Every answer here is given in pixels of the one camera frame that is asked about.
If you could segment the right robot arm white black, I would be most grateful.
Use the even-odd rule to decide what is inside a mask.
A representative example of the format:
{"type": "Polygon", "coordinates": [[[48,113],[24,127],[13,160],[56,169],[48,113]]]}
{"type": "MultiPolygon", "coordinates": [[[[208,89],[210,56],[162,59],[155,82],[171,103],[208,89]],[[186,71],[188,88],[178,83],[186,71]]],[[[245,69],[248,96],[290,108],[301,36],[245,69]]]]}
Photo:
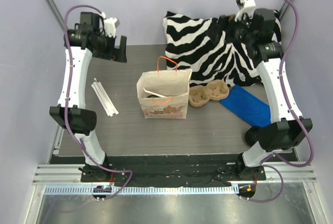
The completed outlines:
{"type": "Polygon", "coordinates": [[[271,123],[265,127],[251,127],[245,134],[252,146],[238,156],[235,164],[235,174],[242,180],[260,173],[266,158],[298,146],[313,127],[312,120],[303,117],[289,86],[285,53],[281,44],[273,40],[275,20],[274,11],[259,8],[252,17],[222,15],[210,31],[214,40],[224,33],[225,42],[245,45],[270,106],[271,123]]]}

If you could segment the kraft paper gift bag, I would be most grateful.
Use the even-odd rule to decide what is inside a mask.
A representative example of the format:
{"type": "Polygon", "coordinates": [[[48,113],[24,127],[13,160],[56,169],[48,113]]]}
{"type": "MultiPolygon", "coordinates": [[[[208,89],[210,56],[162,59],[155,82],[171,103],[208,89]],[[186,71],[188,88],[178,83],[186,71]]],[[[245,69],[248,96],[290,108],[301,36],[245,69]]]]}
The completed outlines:
{"type": "Polygon", "coordinates": [[[189,101],[189,82],[192,70],[174,70],[144,72],[137,84],[137,98],[145,118],[163,118],[182,120],[187,117],[189,101]],[[143,89],[147,89],[168,98],[146,98],[143,89]]]}

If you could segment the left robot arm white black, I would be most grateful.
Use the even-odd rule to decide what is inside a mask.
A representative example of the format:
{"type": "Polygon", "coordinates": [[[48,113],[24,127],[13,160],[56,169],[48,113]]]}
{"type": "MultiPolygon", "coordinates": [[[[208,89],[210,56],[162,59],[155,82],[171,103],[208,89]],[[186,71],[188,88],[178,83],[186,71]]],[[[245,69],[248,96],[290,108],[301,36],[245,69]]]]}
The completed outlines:
{"type": "Polygon", "coordinates": [[[126,63],[126,41],[120,38],[115,47],[119,21],[103,13],[82,12],[73,29],[65,29],[66,68],[57,105],[49,108],[50,116],[66,129],[85,156],[81,168],[83,182],[104,182],[111,177],[106,153],[96,132],[97,114],[88,110],[85,102],[87,72],[92,58],[126,63]]]}

